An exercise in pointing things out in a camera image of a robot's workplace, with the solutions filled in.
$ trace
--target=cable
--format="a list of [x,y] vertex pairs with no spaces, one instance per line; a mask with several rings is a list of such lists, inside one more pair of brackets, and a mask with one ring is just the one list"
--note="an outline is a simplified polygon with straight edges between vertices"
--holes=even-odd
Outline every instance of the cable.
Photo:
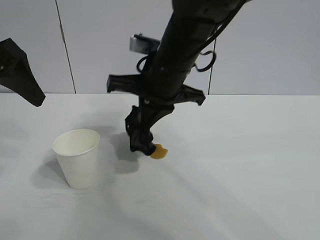
[[136,70],[137,70],[139,73],[142,73],[142,70],[141,70],[141,68],[140,68],[140,65],[143,63],[143,61],[145,61],[145,60],[148,58],[148,56],[149,56],[149,55],[144,56],[143,58],[141,58],[141,59],[137,62],[135,68],[136,68]]
[[236,16],[239,12],[241,7],[247,2],[247,0],[242,0],[239,4],[235,7],[235,9],[229,13],[229,15],[225,18],[222,22],[221,26],[216,29],[216,31],[203,43],[201,44],[196,50],[194,50],[189,56],[186,57],[186,60],[192,58],[194,55],[197,55],[201,52],[205,47],[207,47],[210,43],[212,43],[221,33],[222,31],[228,26],[228,24],[232,21],[232,19]]

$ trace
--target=black cable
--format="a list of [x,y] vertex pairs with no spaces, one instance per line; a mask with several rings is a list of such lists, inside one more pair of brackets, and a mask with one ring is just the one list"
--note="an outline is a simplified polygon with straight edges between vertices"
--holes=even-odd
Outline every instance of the black cable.
[[142,70],[141,70],[141,68],[140,68],[140,65],[142,64],[143,61],[145,61],[145,60],[148,58],[148,56],[149,56],[149,55],[144,56],[143,58],[141,58],[141,59],[137,62],[135,68],[136,68],[136,70],[137,70],[139,73],[142,73]]
[[200,73],[208,71],[215,64],[215,61],[217,59],[217,54],[214,51],[207,51],[207,53],[208,52],[210,52],[212,54],[212,59],[211,59],[210,63],[206,67],[198,68],[197,64],[194,64],[195,69]]
[[194,50],[189,56],[187,56],[186,60],[197,55],[205,47],[207,47],[210,43],[212,43],[222,33],[222,31],[228,26],[228,24],[232,21],[232,19],[236,16],[236,14],[239,12],[241,7],[246,2],[247,2],[247,0],[240,1],[239,4],[235,7],[235,9],[232,12],[230,12],[229,15],[222,22],[220,28],[218,28],[203,44],[201,44],[196,50]]

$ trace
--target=white wall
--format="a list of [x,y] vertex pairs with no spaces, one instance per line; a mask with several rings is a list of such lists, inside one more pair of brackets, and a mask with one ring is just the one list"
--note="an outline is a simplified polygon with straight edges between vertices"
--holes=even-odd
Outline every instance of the white wall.
[[[105,93],[109,74],[134,74],[141,54],[129,37],[160,39],[171,0],[58,0],[78,93]],[[320,94],[318,0],[253,0],[218,38],[211,94]],[[0,41],[11,37],[28,55],[46,93],[74,91],[55,0],[10,0],[0,7]],[[210,57],[198,59],[205,66]],[[208,92],[210,72],[186,84]],[[7,91],[0,86],[0,92]]]
[[217,40],[211,94],[319,95],[320,1],[253,0]]
[[[7,38],[27,53],[44,92],[74,92],[54,0],[1,1],[0,41]],[[0,86],[0,92],[9,90]]]
[[[58,6],[77,93],[105,93],[109,74],[136,74],[143,55],[129,51],[130,36],[160,39],[172,14],[171,0],[59,0]],[[210,71],[192,71],[185,83],[207,93],[209,79]]]

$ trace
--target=metal bracket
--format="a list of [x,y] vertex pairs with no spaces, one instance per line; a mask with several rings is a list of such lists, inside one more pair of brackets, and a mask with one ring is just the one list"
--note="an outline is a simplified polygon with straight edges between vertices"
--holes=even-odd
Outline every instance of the metal bracket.
[[150,54],[157,51],[160,41],[151,37],[143,36],[142,33],[130,37],[130,51],[140,54]]

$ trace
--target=cup rim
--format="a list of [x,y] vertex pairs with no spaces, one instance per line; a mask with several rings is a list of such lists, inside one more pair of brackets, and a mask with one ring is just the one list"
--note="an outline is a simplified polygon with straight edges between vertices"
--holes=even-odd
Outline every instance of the cup rim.
[[[55,151],[54,145],[55,145],[56,141],[57,141],[60,137],[66,135],[66,134],[69,134],[69,133],[71,133],[71,132],[74,132],[74,131],[79,131],[79,130],[89,130],[89,131],[92,131],[92,132],[94,132],[95,134],[97,134],[97,136],[98,136],[97,143],[96,143],[93,147],[91,147],[90,149],[88,149],[88,150],[86,150],[86,151],[83,151],[83,152],[80,152],[80,153],[77,153],[77,154],[60,154],[60,153],[58,153],[58,152]],[[88,128],[78,128],[78,129],[73,129],[73,130],[67,131],[67,132],[65,132],[65,133],[62,133],[60,136],[58,136],[58,137],[53,141],[51,149],[52,149],[52,151],[54,151],[55,154],[57,154],[57,155],[59,155],[59,156],[62,156],[62,157],[76,157],[76,156],[83,155],[83,154],[86,154],[86,153],[92,151],[93,149],[95,149],[95,148],[99,145],[99,142],[100,142],[100,134],[99,134],[97,131],[92,130],[92,129],[88,129]]]

